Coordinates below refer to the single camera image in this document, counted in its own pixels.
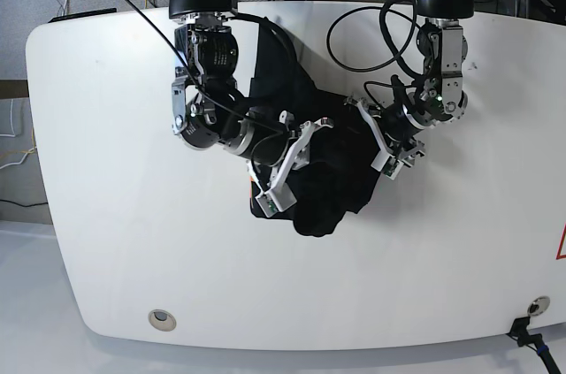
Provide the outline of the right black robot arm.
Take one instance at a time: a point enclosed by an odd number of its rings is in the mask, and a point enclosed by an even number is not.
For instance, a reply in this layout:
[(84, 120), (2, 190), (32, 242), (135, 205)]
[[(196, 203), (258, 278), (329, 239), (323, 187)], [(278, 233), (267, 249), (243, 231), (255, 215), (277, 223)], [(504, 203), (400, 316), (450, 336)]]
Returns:
[[(172, 83), (174, 132), (193, 149), (219, 145), (244, 159), (256, 191), (298, 198), (333, 183), (323, 138), (325, 94), (301, 67), (288, 33), (242, 13), (238, 0), (169, 0), (180, 26), (169, 41), (178, 64)], [(256, 71), (243, 94), (235, 79), (239, 44), (230, 21), (258, 28)]]

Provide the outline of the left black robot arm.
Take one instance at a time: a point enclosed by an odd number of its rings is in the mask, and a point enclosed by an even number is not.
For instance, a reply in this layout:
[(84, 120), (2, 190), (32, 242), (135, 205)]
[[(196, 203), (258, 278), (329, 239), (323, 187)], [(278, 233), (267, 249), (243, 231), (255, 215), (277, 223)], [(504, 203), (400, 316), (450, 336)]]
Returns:
[[(414, 42), (424, 58), (423, 71), (417, 73), (404, 61), (404, 48), (394, 44), (386, 16), (394, 5), (407, 2), (414, 18), (424, 24), (412, 24), (408, 42)], [(379, 10), (379, 28), (392, 53), (390, 64), (397, 64), (411, 79), (388, 83), (393, 102), (384, 106), (371, 96), (348, 98), (362, 120), (371, 129), (378, 153), (371, 166), (394, 179), (404, 167), (412, 167), (425, 155), (424, 144), (417, 134), (437, 125), (451, 123), (463, 116), (468, 96), (463, 90), (463, 62), (468, 43), (460, 22), (474, 14), (474, 0), (386, 0)]]

